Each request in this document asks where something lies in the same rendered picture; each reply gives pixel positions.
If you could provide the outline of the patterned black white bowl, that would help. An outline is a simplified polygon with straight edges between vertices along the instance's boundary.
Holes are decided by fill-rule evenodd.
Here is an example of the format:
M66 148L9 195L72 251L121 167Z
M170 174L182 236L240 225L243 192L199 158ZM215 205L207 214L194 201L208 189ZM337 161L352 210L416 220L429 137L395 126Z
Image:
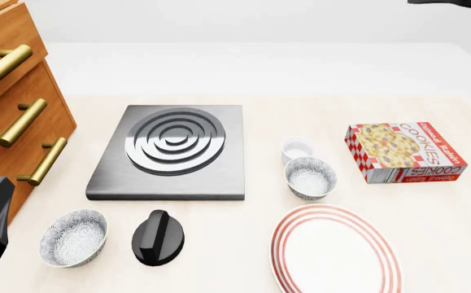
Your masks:
M107 241L106 217L79 209L57 219L40 241L42 260L55 268L77 268L96 258Z
M301 157L284 167L284 178L290 191L306 200L326 197L338 183L334 169L323 160Z

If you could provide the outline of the flat black stove plate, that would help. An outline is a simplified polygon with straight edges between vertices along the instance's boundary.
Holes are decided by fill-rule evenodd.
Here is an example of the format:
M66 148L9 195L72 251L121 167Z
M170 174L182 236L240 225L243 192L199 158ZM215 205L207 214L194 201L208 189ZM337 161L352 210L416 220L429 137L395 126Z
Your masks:
M90 200L245 199L242 106L126 107L85 194Z

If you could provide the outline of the white ramekin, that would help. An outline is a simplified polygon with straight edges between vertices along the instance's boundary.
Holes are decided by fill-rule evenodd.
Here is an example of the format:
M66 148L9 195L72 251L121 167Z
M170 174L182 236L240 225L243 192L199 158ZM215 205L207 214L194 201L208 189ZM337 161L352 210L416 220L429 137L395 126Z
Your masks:
M315 147L306 138L287 138L281 144L281 162L287 165L291 160L303 157L313 157Z

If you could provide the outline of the white plate with red rings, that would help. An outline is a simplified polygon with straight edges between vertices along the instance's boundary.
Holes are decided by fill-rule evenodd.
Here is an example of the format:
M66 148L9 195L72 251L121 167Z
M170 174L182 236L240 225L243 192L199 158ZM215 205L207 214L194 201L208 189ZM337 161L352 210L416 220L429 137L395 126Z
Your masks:
M272 232L268 255L281 293L404 293L402 268L386 238L333 204L289 210Z

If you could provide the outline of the round black stove knob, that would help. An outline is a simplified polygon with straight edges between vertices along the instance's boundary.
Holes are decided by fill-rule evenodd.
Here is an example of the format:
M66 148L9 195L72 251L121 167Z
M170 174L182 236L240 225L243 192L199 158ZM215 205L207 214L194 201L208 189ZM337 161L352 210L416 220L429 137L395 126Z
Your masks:
M185 243L180 222L161 209L150 213L134 231L132 250L141 263L160 266L174 260Z

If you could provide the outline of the red white cookie box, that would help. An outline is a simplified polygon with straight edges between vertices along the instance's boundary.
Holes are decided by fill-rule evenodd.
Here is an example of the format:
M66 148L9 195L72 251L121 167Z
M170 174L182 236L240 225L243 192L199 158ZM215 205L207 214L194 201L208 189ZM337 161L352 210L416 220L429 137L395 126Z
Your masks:
M368 184L454 181L468 167L428 122L350 125L344 141Z

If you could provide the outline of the black rounded object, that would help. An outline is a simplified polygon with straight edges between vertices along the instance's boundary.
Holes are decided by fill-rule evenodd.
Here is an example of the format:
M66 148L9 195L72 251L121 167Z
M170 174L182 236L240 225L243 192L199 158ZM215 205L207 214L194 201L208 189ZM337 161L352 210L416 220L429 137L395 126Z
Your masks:
M409 4L453 4L457 7L471 8L471 0L407 0Z

